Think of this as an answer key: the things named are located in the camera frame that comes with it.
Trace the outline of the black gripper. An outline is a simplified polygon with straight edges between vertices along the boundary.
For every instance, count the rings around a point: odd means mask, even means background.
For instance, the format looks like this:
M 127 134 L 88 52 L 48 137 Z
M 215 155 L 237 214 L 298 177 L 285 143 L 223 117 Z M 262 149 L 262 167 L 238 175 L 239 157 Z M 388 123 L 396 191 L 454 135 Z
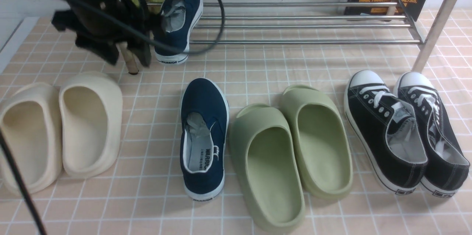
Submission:
M 65 0 L 69 10 L 57 10 L 52 24 L 57 31 L 76 33 L 77 47 L 93 52 L 110 65 L 118 60 L 118 44 L 143 67 L 151 64 L 149 44 L 152 14 L 146 0 Z

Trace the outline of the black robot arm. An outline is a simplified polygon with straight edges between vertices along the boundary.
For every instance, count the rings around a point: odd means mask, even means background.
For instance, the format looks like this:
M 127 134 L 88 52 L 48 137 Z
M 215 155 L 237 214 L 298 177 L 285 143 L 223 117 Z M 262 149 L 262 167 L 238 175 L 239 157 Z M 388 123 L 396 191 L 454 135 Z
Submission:
M 94 53 L 110 65 L 119 59 L 117 45 L 126 48 L 143 67 L 151 64 L 150 45 L 130 32 L 149 36 L 151 14 L 146 0 L 64 0 L 70 9 L 56 10 L 52 25 L 59 32 L 76 33 L 75 45 Z

